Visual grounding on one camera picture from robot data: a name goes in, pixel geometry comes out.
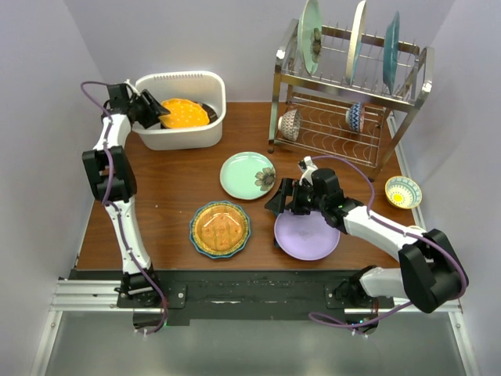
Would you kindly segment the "yellow dotted scalloped plate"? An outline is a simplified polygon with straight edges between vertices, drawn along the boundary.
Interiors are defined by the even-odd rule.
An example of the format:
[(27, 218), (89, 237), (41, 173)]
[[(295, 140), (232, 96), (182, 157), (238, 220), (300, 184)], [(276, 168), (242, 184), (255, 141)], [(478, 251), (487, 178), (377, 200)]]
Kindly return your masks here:
[(160, 116), (160, 123), (167, 129), (196, 128), (208, 125), (207, 111), (198, 103), (188, 99), (167, 99), (161, 105), (170, 114)]

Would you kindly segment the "black rimmed checkered plate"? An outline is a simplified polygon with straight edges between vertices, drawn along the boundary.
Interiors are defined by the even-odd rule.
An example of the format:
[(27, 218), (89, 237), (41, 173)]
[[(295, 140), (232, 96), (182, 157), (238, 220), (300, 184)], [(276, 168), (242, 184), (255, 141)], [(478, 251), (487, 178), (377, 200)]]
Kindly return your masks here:
[(199, 105), (206, 112), (209, 125), (218, 120), (218, 115), (212, 107), (208, 106), (206, 103), (199, 103)]

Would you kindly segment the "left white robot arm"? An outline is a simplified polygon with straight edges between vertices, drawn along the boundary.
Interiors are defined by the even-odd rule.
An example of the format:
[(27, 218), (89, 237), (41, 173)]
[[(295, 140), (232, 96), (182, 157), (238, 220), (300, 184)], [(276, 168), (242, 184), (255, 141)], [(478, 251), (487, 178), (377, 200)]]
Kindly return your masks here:
[(110, 217), (121, 253), (120, 299), (137, 306), (160, 306), (164, 294), (148, 255), (135, 213), (137, 182), (125, 152), (134, 123), (150, 128), (168, 114), (149, 91), (129, 80), (118, 84), (81, 83), (81, 91), (103, 111), (102, 131), (82, 161), (92, 195)]

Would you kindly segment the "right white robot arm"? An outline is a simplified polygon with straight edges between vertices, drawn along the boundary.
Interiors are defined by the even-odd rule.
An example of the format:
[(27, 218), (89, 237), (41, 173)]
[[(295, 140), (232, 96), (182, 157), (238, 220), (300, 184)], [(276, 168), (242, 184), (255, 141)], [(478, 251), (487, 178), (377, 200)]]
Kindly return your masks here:
[(275, 214), (318, 212), (330, 227), (398, 261), (397, 269), (367, 266), (337, 288), (337, 295), (354, 306), (365, 308), (379, 297), (406, 298), (420, 311), (432, 313), (467, 289), (464, 268), (442, 231), (419, 232), (378, 215), (346, 197), (330, 168), (318, 168), (300, 180), (284, 178), (265, 208)]

